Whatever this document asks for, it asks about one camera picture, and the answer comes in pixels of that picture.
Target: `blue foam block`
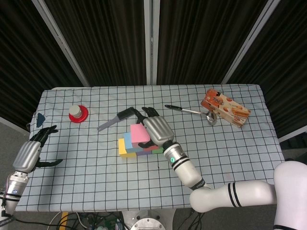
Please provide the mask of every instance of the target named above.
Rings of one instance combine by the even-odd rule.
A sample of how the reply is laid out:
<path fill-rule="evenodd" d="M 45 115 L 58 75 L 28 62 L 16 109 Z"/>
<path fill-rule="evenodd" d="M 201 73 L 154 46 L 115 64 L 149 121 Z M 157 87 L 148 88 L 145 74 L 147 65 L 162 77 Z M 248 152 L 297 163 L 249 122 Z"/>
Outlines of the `blue foam block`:
<path fill-rule="evenodd" d="M 131 133 L 124 133 L 125 149 L 127 153 L 143 151 L 141 147 L 134 148 L 131 143 Z"/>

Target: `gray tool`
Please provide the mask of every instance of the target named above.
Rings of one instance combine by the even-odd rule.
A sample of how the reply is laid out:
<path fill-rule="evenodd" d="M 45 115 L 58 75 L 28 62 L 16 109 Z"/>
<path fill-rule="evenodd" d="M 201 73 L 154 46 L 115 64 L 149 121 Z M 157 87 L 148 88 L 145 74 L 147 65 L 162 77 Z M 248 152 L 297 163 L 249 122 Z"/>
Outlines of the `gray tool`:
<path fill-rule="evenodd" d="M 106 123 L 102 124 L 101 126 L 97 127 L 98 132 L 104 130 L 105 128 L 108 128 L 112 125 L 114 125 L 117 122 L 120 122 L 122 120 L 127 119 L 128 117 L 134 115 L 134 108 L 130 107 L 128 109 L 125 109 L 124 111 L 121 111 L 117 114 L 116 117 L 114 117 L 112 120 L 107 121 Z"/>
<path fill-rule="evenodd" d="M 174 110 L 179 110 L 179 111 L 185 111 L 185 112 L 189 112 L 189 113 L 193 113 L 193 114 L 204 114 L 207 116 L 207 120 L 208 120 L 208 123 L 212 126 L 215 125 L 216 123 L 216 114 L 211 112 L 211 111 L 208 111 L 208 112 L 198 112 L 198 111 L 193 111 L 193 110 L 189 110 L 189 109 L 184 109 L 184 108 L 181 108 L 179 106 L 175 106 L 175 105 L 170 105 L 170 104 L 166 104 L 165 105 L 166 108 L 169 108 L 169 109 L 174 109 Z"/>

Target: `metal base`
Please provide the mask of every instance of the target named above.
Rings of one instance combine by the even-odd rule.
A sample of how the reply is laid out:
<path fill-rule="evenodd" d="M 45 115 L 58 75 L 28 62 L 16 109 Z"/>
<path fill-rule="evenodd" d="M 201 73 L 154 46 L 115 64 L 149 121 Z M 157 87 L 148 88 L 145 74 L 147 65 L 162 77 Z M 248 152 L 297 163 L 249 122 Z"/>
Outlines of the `metal base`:
<path fill-rule="evenodd" d="M 145 211 L 123 211 L 129 230 L 173 230 L 176 209 L 153 209 Z"/>

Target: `yellow foam block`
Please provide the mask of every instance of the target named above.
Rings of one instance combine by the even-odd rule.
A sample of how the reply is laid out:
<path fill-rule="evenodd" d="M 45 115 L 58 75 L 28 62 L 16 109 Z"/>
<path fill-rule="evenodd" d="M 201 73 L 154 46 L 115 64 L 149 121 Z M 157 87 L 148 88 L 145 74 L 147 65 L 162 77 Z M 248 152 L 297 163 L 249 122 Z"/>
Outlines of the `yellow foam block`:
<path fill-rule="evenodd" d="M 127 153 L 125 149 L 125 139 L 124 138 L 118 139 L 118 150 L 119 150 L 119 155 L 121 157 L 136 157 L 135 152 Z"/>

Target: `robotic hand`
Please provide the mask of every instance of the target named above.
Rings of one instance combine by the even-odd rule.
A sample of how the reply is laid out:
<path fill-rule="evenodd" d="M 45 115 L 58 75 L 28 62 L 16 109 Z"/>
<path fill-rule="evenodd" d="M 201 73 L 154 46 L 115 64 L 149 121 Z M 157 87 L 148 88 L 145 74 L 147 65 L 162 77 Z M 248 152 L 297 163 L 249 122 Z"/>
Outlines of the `robotic hand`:
<path fill-rule="evenodd" d="M 0 217 L 1 230 L 7 227 L 7 224 L 13 220 L 13 212 L 15 211 L 15 208 L 29 181 L 28 173 L 34 171 L 36 167 L 52 167 L 63 161 L 39 161 L 41 149 L 44 146 L 49 134 L 57 133 L 56 127 L 57 126 L 52 126 L 41 129 L 20 148 L 13 163 L 15 172 L 8 176 L 6 186 L 4 190 L 0 192 L 0 199 L 2 200 Z"/>
<path fill-rule="evenodd" d="M 274 183 L 260 180 L 233 182 L 211 189 L 195 169 L 181 146 L 173 142 L 174 133 L 163 117 L 153 108 L 142 108 L 148 117 L 135 110 L 138 121 L 146 127 L 151 141 L 140 144 L 163 146 L 164 156 L 172 165 L 182 183 L 193 191 L 190 203 L 197 212 L 207 212 L 217 207 L 243 207 L 276 204 L 274 229 L 307 229 L 307 166 L 296 161 L 278 165 Z"/>

